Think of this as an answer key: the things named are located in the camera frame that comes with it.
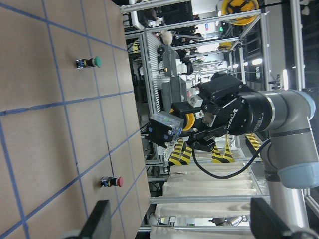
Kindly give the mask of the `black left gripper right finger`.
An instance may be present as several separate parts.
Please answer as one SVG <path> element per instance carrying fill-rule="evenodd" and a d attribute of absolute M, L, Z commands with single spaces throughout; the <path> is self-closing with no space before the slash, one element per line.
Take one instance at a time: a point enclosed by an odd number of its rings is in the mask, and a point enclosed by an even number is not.
<path fill-rule="evenodd" d="M 256 239 L 295 238 L 295 233 L 263 198 L 251 198 L 250 229 Z"/>

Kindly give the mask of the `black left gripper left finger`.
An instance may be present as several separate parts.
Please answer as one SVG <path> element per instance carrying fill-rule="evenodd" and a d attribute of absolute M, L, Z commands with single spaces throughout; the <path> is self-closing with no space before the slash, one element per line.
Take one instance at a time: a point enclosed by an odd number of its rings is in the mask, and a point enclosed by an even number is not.
<path fill-rule="evenodd" d="M 84 227 L 79 233 L 79 239 L 109 239 L 111 235 L 111 210 L 109 200 L 97 201 Z"/>

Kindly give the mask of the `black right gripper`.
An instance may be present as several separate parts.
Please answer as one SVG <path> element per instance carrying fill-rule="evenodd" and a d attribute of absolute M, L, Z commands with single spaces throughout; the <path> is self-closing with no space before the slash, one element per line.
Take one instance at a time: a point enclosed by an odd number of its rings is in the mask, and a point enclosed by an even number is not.
<path fill-rule="evenodd" d="M 271 124 L 273 109 L 267 97 L 230 74 L 212 77 L 198 88 L 203 100 L 200 107 L 189 102 L 171 105 L 175 115 L 204 113 L 204 119 L 194 124 L 197 132 L 183 131 L 179 136 L 192 149 L 210 152 L 216 137 L 264 131 Z"/>

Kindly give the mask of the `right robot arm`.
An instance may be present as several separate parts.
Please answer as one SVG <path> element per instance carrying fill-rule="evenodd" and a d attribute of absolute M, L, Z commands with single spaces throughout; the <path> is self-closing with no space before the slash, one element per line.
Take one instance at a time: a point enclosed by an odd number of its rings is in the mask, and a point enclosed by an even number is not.
<path fill-rule="evenodd" d="M 319 155 L 310 120 L 316 105 L 305 92 L 255 91 L 232 75 L 213 77 L 198 85 L 195 102 L 173 103 L 175 115 L 203 112 L 186 131 L 192 150 L 211 151 L 214 139 L 226 134 L 267 131 L 269 138 L 257 151 L 265 165 L 270 203 L 251 199 L 250 226 L 257 239 L 316 239 L 309 228 L 303 189 L 319 184 Z"/>

